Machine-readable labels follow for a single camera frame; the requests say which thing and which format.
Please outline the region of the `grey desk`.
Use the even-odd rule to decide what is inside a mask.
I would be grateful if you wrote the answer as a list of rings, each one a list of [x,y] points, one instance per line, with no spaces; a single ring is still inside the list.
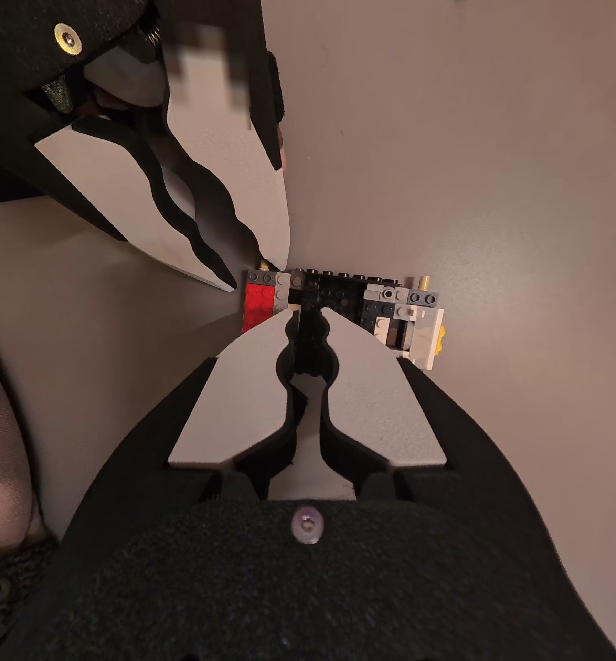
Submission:
[[[616,1],[264,1],[294,268],[428,275],[430,377],[616,645]],[[236,296],[49,198],[0,204],[0,364],[48,528],[241,327]]]

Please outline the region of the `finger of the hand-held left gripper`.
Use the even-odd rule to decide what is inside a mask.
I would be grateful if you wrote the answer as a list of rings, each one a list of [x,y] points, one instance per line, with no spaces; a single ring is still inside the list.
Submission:
[[[225,292],[237,288],[200,233],[188,186],[132,128],[82,116],[35,147],[139,251]]]
[[[275,170],[247,110],[169,103],[167,124],[192,161],[230,195],[237,219],[255,236],[264,260],[285,270],[290,226],[282,170]]]

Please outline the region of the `toy brick car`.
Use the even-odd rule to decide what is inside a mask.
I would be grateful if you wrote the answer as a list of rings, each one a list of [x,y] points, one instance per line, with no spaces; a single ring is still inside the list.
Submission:
[[[318,311],[327,308],[377,338],[395,356],[430,371],[442,350],[444,310],[430,277],[398,280],[315,269],[249,270],[242,333],[289,309],[298,314],[295,371],[318,376],[322,326]]]

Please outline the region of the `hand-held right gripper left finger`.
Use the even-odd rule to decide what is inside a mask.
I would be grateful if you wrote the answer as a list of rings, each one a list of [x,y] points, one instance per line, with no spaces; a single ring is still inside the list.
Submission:
[[[268,498],[297,447],[297,331],[298,312],[285,309],[221,351],[170,452],[171,467],[242,473]]]

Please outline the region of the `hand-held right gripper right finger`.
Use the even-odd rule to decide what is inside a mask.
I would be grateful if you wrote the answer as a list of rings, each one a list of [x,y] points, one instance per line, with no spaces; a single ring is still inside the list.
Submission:
[[[372,475],[442,470],[445,451],[403,371],[414,365],[332,309],[322,309],[320,319],[325,388],[319,435],[327,466],[356,496]]]

